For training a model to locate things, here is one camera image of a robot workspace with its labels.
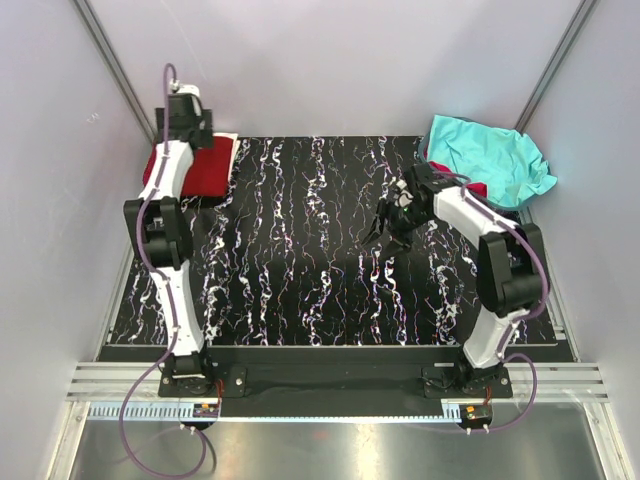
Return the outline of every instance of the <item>black mounting plate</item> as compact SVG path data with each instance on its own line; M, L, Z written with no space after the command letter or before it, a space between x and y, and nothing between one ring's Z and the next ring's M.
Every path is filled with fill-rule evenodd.
M453 366L447 367L423 367L422 378L433 378L439 380L443 377L447 377L453 369ZM509 377L509 371L502 367L498 378L492 380L489 383L491 387L492 398L513 398L513 390L511 389L511 378ZM424 384L424 396L429 399L441 400L443 398L474 398L478 400L484 400L487 397L487 390L485 388L475 391L462 391L455 387L450 388L437 388L430 386L425 382Z
M215 365L213 367L213 378L222 380L224 389L223 398L240 398L244 396L245 385L247 384L247 369L238 365ZM194 398L216 396L215 387L207 392L194 392L181 385L180 381L173 380L168 374L162 372L158 396L164 398Z

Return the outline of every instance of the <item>teal fabric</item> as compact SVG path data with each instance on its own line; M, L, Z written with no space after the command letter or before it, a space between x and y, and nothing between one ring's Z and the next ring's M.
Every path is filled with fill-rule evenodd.
M441 115L433 120L427 160L486 184L489 201L507 210L522 208L558 181L529 135Z

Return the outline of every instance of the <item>white wall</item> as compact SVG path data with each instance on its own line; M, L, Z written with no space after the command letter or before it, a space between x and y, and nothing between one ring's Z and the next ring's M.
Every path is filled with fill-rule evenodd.
M0 45L0 476L30 480L96 347L150 147L71 2L3 2Z
M92 0L145 109L167 61L217 130L424 134L513 127L578 0Z
M601 2L528 133L559 183L533 208L584 360L640 473L640 3Z

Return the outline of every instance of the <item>folded red towel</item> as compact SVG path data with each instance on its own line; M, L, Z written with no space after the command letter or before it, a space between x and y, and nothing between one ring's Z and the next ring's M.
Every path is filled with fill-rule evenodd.
M184 179L182 196L224 197L229 186L233 147L234 140L232 138L216 136L213 148L197 150L193 165ZM154 148L142 176L144 185L149 181L155 161L156 149Z
M451 173L451 169L446 165L442 165L441 163L429 162L429 165L431 165L431 167L435 168L436 170L440 170L441 172ZM484 198L487 198L488 190L487 190L486 184L480 183L480 182L470 183L469 185L467 185L467 188L472 192L477 193L478 195L481 195Z

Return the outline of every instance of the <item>red fabric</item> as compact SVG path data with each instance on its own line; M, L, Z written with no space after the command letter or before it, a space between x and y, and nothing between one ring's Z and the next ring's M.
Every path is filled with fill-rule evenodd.
M228 137L215 137L213 148L197 150L193 165L184 179L182 196L224 197L229 184L232 151L233 139ZM156 149L154 148L142 175L144 185L149 181L155 161Z
M431 165L433 168L435 168L436 170L440 170L441 172L449 172L451 173L451 169L449 167L447 167L446 165L442 165L441 163L436 163L436 162L429 162L429 165ZM487 185L484 183L470 183L469 185L467 185L467 188L469 190L471 190L474 193L477 193L478 195L487 198Z

